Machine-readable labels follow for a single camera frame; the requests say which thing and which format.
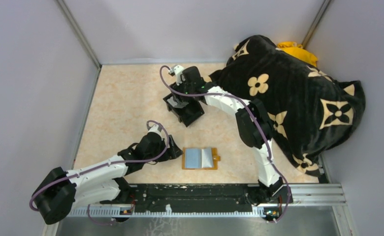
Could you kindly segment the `black plastic card box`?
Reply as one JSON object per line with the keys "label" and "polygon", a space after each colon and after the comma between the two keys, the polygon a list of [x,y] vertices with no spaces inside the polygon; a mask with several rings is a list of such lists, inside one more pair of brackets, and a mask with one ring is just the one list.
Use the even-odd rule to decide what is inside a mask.
{"label": "black plastic card box", "polygon": [[192,100],[179,103],[175,98],[174,94],[170,93],[163,98],[163,101],[166,103],[168,111],[172,112],[185,127],[189,127],[205,114],[198,101]]}

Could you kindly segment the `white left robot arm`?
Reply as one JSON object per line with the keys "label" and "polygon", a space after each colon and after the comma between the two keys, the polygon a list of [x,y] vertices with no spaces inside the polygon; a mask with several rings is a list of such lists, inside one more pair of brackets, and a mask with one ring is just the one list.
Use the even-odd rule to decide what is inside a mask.
{"label": "white left robot arm", "polygon": [[126,203],[131,197],[125,176],[146,163],[174,160],[183,154],[173,137],[148,132],[111,158],[91,166],[65,171],[52,169],[33,192],[29,206],[47,225],[63,220],[72,210],[90,204]]}

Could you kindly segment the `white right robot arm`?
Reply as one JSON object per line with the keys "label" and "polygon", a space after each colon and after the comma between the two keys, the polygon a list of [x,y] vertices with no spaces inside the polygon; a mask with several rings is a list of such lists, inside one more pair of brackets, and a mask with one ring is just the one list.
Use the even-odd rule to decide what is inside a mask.
{"label": "white right robot arm", "polygon": [[258,205],[278,200],[288,205],[291,189],[273,161],[273,125],[264,104],[259,99],[239,98],[212,82],[204,81],[195,66],[161,67],[165,68],[176,81],[167,86],[171,93],[164,101],[167,109],[175,114],[180,123],[190,126],[200,118],[204,114],[202,104],[218,108],[235,117],[239,137],[252,149],[258,166],[259,187],[249,194],[250,203]]}

